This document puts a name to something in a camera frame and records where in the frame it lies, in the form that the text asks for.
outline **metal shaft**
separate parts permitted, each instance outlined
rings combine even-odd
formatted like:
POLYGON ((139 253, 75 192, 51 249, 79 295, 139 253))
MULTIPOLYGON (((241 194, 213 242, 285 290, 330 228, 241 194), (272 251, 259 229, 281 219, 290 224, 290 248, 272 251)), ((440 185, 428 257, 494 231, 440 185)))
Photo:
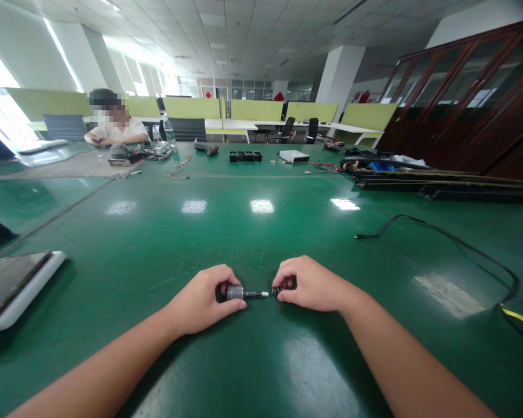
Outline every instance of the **metal shaft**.
POLYGON ((243 286, 229 286, 227 288, 227 300, 246 299, 246 298, 264 298, 268 297, 269 292, 250 292, 244 290, 243 286))

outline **yellow cable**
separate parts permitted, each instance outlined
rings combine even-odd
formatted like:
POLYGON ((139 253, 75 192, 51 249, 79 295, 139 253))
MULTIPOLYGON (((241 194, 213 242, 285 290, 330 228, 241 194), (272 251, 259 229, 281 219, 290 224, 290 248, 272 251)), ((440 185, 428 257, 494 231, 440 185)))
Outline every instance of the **yellow cable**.
POLYGON ((503 304, 500 304, 500 308, 501 308, 502 311, 504 311, 504 313, 506 315, 513 316, 514 318, 517 318, 517 319, 519 319, 520 321, 523 322, 523 315, 520 315, 520 314, 518 314, 516 312, 513 312, 513 311, 509 311, 508 309, 505 309, 503 304))

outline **desk divider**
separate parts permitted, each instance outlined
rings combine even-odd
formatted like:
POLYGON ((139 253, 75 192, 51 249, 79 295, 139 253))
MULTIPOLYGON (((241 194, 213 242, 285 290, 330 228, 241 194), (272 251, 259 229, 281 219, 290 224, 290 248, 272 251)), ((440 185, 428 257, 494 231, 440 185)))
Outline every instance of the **desk divider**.
POLYGON ((169 118, 219 119, 219 102, 214 99, 195 99, 185 97, 163 98, 164 108, 169 118))
POLYGON ((317 117, 320 122, 333 122, 338 107, 337 103, 289 102, 286 118, 293 117, 296 122, 304 122, 317 117))
POLYGON ((128 96, 123 95, 126 109, 130 116, 134 117, 158 117, 161 119, 161 112, 157 104, 157 98, 150 96, 128 96))
POLYGON ((93 116, 83 93, 11 87, 6 90, 31 122, 42 121, 44 114, 93 116))
POLYGON ((221 126, 225 127, 225 120, 227 120, 227 99, 219 96, 219 111, 221 112, 221 126))
POLYGON ((341 123, 384 131, 396 109, 397 103, 351 103, 341 123))
POLYGON ((236 120, 280 121, 282 102, 270 100, 231 100, 231 116, 236 120))

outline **plastic bottle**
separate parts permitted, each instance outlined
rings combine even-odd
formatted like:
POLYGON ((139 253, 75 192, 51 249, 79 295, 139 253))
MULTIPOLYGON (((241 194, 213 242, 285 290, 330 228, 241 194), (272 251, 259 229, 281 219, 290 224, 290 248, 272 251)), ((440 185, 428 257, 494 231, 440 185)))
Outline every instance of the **plastic bottle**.
POLYGON ((172 123, 166 115, 163 115, 163 129, 164 134, 167 137, 167 141, 172 142, 174 140, 174 129, 172 123))

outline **spring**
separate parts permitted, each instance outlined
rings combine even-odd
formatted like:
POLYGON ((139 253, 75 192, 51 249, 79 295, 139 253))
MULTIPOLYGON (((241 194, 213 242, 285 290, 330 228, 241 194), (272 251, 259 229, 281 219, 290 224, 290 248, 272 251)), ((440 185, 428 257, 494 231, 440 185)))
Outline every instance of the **spring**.
POLYGON ((283 286, 273 287, 271 289, 271 294, 277 296, 281 292, 281 290, 285 290, 285 288, 283 286))

